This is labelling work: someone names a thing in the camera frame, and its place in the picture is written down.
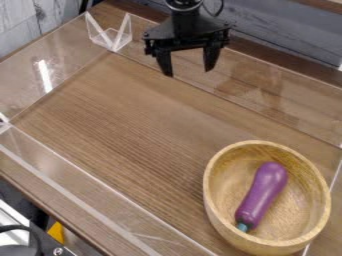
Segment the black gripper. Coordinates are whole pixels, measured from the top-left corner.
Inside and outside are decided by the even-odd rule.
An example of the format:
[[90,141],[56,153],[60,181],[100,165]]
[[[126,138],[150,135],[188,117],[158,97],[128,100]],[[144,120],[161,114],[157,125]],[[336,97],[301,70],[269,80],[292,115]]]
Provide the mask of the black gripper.
[[156,56],[162,74],[173,76],[170,52],[202,48],[204,71],[213,69],[220,47],[229,42],[229,23],[217,18],[204,8],[174,8],[169,6],[170,16],[142,33],[144,53]]

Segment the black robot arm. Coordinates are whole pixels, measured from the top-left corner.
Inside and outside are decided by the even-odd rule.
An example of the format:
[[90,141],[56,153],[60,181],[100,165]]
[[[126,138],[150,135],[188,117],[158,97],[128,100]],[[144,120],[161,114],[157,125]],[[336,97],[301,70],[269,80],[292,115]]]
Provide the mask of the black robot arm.
[[145,30],[144,53],[156,59],[162,74],[172,77],[170,53],[201,48],[204,71],[208,72],[216,65],[221,48],[229,43],[231,26],[217,19],[224,0],[220,0],[220,7],[215,13],[208,11],[204,0],[164,2],[170,10],[170,16]]

